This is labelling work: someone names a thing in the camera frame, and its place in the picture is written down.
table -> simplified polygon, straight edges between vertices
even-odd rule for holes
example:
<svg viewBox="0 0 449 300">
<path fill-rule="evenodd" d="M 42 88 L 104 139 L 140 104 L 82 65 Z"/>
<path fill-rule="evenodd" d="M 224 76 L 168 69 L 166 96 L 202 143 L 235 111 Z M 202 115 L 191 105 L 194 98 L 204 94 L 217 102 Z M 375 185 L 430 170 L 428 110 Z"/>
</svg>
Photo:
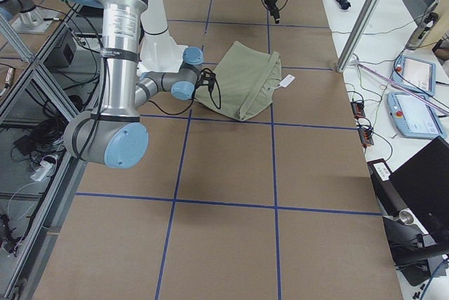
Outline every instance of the table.
<svg viewBox="0 0 449 300">
<path fill-rule="evenodd" d="M 290 0 L 282 25 L 260 0 L 165 3 L 205 66 L 238 39 L 297 79 L 245 123 L 143 106 L 147 154 L 126 171 L 88 165 L 34 299 L 397 300 L 321 0 Z"/>
<path fill-rule="evenodd" d="M 341 53 L 349 36 L 349 34 L 342 33 L 351 31 L 365 0 L 349 1 L 351 2 L 351 8 L 348 11 L 343 11 L 340 9 L 335 0 L 323 0 L 329 25 L 333 31 L 333 40 L 338 54 Z M 401 29 L 389 32 L 394 28 L 399 28 L 402 26 L 404 27 Z M 413 21 L 402 0 L 381 0 L 370 19 L 370 22 L 365 30 L 366 34 L 363 35 L 355 50 L 355 53 L 361 61 L 378 63 L 386 60 L 386 62 L 381 64 L 367 65 L 382 75 L 389 77 L 393 68 L 393 62 L 391 60 L 396 59 L 397 55 L 402 51 L 404 45 L 415 28 L 415 21 Z M 372 34 L 378 32 L 389 33 L 367 35 L 367 33 Z M 437 80 L 445 83 L 448 82 L 448 75 L 443 71 L 438 60 L 432 53 L 431 46 L 427 49 L 421 48 L 415 51 L 407 50 L 404 55 L 434 62 L 437 66 Z M 346 68 L 344 71 L 344 79 L 347 84 L 352 84 L 355 87 L 355 91 L 360 92 L 365 99 L 379 100 L 378 96 L 362 89 L 361 84 L 368 90 L 381 93 L 382 88 L 380 88 L 380 85 L 382 85 L 383 82 L 380 79 L 371 74 L 367 74 L 364 71 L 362 71 L 360 78 L 355 67 Z M 353 90 L 351 85 L 347 85 L 347 89 Z M 393 155 L 388 161 L 388 165 L 393 171 L 395 171 L 395 169 L 400 167 L 427 143 L 429 143 L 430 140 L 408 139 L 399 134 L 387 111 L 385 98 L 386 94 L 391 91 L 397 90 L 391 88 L 391 86 L 387 88 L 383 97 L 384 99 L 380 103 L 377 120 L 375 120 L 375 117 L 377 107 L 379 106 L 378 103 L 366 102 L 365 112 L 366 116 L 372 123 L 376 121 L 375 132 L 387 138 L 392 144 Z M 440 99 L 445 104 L 449 104 L 449 88 L 437 86 L 435 97 Z M 441 119 L 441 121 L 446 131 L 449 131 L 448 119 Z M 378 158 L 387 158 L 390 152 L 388 144 L 376 135 L 374 136 L 374 143 L 375 145 L 368 147 L 366 151 L 366 160 L 371 161 Z M 404 299 L 408 299 L 416 291 L 420 291 L 419 287 L 411 287 L 401 273 L 398 273 L 398 278 L 401 281 Z M 432 286 L 429 288 L 429 293 L 426 296 L 428 296 L 429 299 L 443 300 L 446 298 L 446 294 L 448 292 L 449 280 L 447 280 L 447 278 L 437 278 L 432 282 Z"/>
</svg>

garment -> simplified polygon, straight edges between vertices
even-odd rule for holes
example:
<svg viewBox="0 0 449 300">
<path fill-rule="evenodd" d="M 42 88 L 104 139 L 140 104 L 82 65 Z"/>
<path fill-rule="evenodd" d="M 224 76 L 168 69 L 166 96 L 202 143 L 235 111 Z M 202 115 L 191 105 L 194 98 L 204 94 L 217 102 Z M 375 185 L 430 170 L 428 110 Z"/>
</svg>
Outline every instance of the garment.
<svg viewBox="0 0 449 300">
<path fill-rule="evenodd" d="M 212 103 L 207 87 L 200 87 L 195 99 L 217 113 L 245 121 L 272 103 L 274 88 L 281 81 L 281 60 L 277 52 L 261 53 L 235 41 L 214 72 L 222 95 L 221 109 Z M 218 103 L 217 87 L 213 99 Z"/>
</svg>

folded cloth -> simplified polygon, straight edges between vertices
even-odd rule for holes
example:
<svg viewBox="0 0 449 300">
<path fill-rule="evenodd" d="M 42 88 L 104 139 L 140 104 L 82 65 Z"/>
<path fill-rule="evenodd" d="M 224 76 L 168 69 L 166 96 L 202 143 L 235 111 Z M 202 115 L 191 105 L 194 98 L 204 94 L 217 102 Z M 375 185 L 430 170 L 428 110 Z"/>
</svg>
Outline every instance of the folded cloth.
<svg viewBox="0 0 449 300">
<path fill-rule="evenodd" d="M 205 86 L 196 91 L 196 101 L 224 116 L 245 121 L 273 102 L 274 88 L 281 81 L 281 60 L 277 52 L 261 53 L 235 41 L 214 72 L 221 90 L 221 109 L 215 107 Z M 217 86 L 213 99 L 218 103 Z"/>
</svg>

green cloth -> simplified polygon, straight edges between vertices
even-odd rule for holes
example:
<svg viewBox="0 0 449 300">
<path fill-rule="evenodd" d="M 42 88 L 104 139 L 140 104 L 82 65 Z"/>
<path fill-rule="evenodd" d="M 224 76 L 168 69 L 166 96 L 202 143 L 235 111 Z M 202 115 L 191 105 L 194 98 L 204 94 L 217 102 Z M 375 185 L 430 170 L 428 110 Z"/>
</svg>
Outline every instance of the green cloth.
<svg viewBox="0 0 449 300">
<path fill-rule="evenodd" d="M 214 72 L 222 94 L 221 109 L 212 103 L 207 87 L 200 87 L 195 99 L 217 113 L 245 121 L 273 102 L 274 88 L 281 81 L 281 60 L 277 52 L 261 53 L 235 41 Z M 213 99 L 218 104 L 217 87 Z"/>
</svg>

robotic arm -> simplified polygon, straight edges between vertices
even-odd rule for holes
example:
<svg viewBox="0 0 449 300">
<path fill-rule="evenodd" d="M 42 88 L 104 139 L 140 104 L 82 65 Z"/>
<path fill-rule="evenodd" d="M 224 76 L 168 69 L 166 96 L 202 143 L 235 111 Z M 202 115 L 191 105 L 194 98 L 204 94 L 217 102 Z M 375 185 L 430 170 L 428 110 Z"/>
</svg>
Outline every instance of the robotic arm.
<svg viewBox="0 0 449 300">
<path fill-rule="evenodd" d="M 100 56 L 100 101 L 70 121 L 64 133 L 71 155 L 111 168 L 129 168 L 145 154 L 147 129 L 136 108 L 161 91 L 189 100 L 201 77 L 203 54 L 195 47 L 179 46 L 170 37 L 162 0 L 69 0 L 104 8 Z M 264 0 L 276 22 L 277 0 Z M 145 31 L 140 51 L 140 21 Z M 207 80 L 209 91 L 213 79 Z"/>
<path fill-rule="evenodd" d="M 43 18 L 33 0 L 0 0 L 0 15 L 7 21 L 20 14 L 22 24 L 33 29 L 43 23 Z"/>
</svg>

